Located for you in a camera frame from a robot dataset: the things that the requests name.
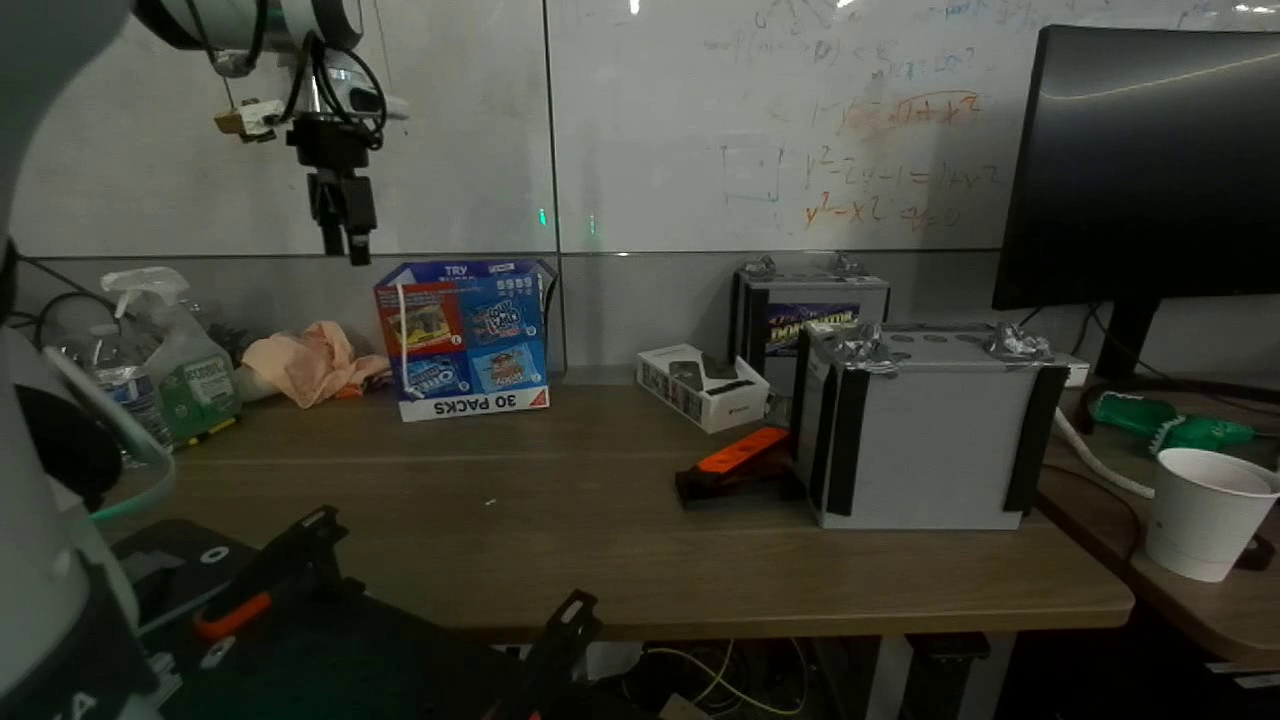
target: car battery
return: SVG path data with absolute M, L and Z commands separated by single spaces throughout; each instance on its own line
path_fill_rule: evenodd
M 769 256 L 733 274 L 728 356 L 740 356 L 786 397 L 795 384 L 796 347 L 806 320 L 882 322 L 888 283 L 837 254 L 829 269 L 778 269 Z
M 806 323 L 791 433 L 823 528 L 1016 529 L 1069 369 L 1000 325 Z

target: whiteboard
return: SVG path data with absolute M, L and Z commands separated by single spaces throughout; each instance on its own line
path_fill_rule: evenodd
M 371 154 L 375 254 L 554 251 L 541 9 L 364 3 L 357 49 L 412 118 Z M 385 37 L 380 28 L 385 29 Z M 264 56 L 237 100 L 284 99 Z M 131 20 L 58 100 L 24 163 L 12 232 L 37 256 L 320 254 L 306 168 L 282 137 L 219 135 L 202 53 Z
M 1039 28 L 1238 3 L 548 0 L 562 247 L 998 247 Z

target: white cup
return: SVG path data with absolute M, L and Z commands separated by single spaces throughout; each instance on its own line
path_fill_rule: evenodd
M 1156 461 L 1147 556 L 1193 580 L 1222 582 L 1280 497 L 1280 475 L 1208 450 L 1175 447 Z

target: wooden desk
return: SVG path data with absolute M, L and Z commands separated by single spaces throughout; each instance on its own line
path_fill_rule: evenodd
M 1280 428 L 1280 421 L 1274 418 L 1236 411 L 1196 396 L 1167 395 L 1166 398 L 1183 413 L 1236 419 L 1271 433 Z M 1075 398 L 1069 401 L 1074 407 Z M 1155 478 L 1155 460 L 1142 452 L 1142 443 L 1132 436 L 1098 427 L 1085 439 L 1094 455 L 1117 473 L 1147 484 Z M 1274 441 L 1257 441 L 1231 452 L 1263 466 L 1275 466 Z M 1089 474 L 1065 441 L 1057 437 L 1046 460 Z M 1235 570 L 1222 583 L 1201 583 L 1156 565 L 1139 546 L 1132 568 L 1125 569 L 1124 552 L 1134 539 L 1134 529 L 1133 520 L 1119 501 L 1087 480 L 1055 470 L 1041 475 L 1039 489 L 1038 506 L 1046 515 L 1124 577 L 1134 592 L 1201 647 L 1235 662 L 1258 666 L 1280 664 L 1280 615 L 1276 612 L 1280 603 L 1280 560 L 1263 573 Z M 1146 527 L 1151 502 L 1132 493 L 1121 495 Z M 1280 512 L 1276 510 L 1263 523 L 1262 536 L 1280 546 Z
M 708 437 L 636 387 L 403 424 L 387 395 L 251 407 L 184 451 L 186 516 L 261 544 L 320 503 L 375 596 L 489 642 L 534 637 L 573 588 L 611 639 L 1115 626 L 1133 596 L 1042 516 L 1014 533 L 818 529 L 800 505 L 684 512 L 675 471 Z

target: computer monitor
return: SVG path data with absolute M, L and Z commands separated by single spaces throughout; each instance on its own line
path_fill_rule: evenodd
M 1114 301 L 1121 378 L 1161 299 L 1268 292 L 1280 33 L 1042 29 L 992 306 Z

